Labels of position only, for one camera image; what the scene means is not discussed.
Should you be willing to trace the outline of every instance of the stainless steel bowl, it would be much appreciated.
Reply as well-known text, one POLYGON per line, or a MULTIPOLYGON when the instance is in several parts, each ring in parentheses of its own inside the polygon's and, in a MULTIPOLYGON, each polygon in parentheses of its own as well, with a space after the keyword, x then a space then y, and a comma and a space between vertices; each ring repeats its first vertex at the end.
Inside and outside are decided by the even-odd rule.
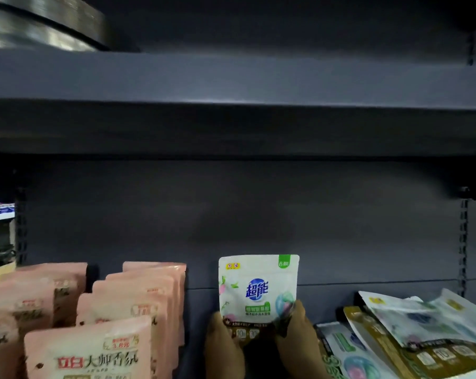
POLYGON ((0 0, 0 48, 138 51, 82 0, 0 0))

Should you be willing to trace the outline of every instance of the white pouch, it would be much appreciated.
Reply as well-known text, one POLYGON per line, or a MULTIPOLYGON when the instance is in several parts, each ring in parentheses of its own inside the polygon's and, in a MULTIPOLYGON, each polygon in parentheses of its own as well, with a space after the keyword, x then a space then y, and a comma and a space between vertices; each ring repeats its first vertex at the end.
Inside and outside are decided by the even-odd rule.
POLYGON ((219 304, 224 324, 246 344, 271 334, 296 300, 298 255, 237 255, 219 259, 219 304))

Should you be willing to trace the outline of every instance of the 超能 logo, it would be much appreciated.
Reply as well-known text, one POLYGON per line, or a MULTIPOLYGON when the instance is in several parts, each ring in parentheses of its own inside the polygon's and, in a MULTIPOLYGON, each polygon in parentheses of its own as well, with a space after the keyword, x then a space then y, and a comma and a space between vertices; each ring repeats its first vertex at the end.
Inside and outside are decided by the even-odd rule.
POLYGON ((262 298, 263 294, 268 293, 268 282, 260 278, 251 280, 247 286, 247 293, 245 294, 246 298, 252 299, 253 301, 258 301, 262 298))

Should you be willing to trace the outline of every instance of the white laundry pouch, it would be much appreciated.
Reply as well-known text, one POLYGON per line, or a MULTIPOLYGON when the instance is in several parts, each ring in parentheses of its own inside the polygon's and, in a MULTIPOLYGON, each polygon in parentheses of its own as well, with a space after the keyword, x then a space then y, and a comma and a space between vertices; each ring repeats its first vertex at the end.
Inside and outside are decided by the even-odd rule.
POLYGON ((274 334, 296 300, 299 256, 236 255, 219 259, 219 304, 224 324, 242 344, 274 334))

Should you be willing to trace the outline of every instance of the pink snack bag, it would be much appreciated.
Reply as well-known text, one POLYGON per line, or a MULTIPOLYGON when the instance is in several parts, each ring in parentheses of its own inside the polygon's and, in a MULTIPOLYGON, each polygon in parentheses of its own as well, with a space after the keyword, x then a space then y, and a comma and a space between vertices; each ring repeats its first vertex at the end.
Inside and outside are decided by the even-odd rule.
POLYGON ((52 327, 54 314, 54 283, 26 285, 14 280, 0 284, 0 309, 13 314, 20 339, 27 332, 52 327))
POLYGON ((151 317, 30 332, 29 379, 148 379, 151 317))
POLYGON ((49 270, 49 271, 65 271, 78 276, 78 294, 85 291, 85 276, 87 274, 86 262, 66 262, 66 263, 41 263, 39 265, 17 267, 16 271, 33 271, 33 270, 49 270))
POLYGON ((169 351, 170 367, 174 370, 178 366, 178 343, 176 342, 178 317, 174 311, 173 283, 171 276, 144 277, 97 280, 93 284, 93 293, 116 294, 116 293, 156 293, 166 297, 167 301, 167 350, 169 351))
POLYGON ((20 365, 23 354, 22 342, 14 316, 0 310, 0 379, 16 379, 17 370, 24 369, 20 365))
POLYGON ((166 271, 178 281, 178 312, 179 312, 179 328, 178 328, 178 343, 179 346, 184 345, 185 330, 184 330, 184 297, 185 297, 185 271, 187 265, 185 263, 177 262, 124 262, 122 264, 122 271, 143 270, 147 268, 159 268, 166 271))
POLYGON ((78 298, 77 326, 150 315, 153 378, 167 378, 171 367, 165 354, 167 298, 157 293, 84 293, 78 298))
POLYGON ((0 282, 11 280, 26 285, 52 282, 54 284, 53 327, 75 326, 79 295, 76 274, 65 271, 32 270, 13 271, 0 276, 0 282))

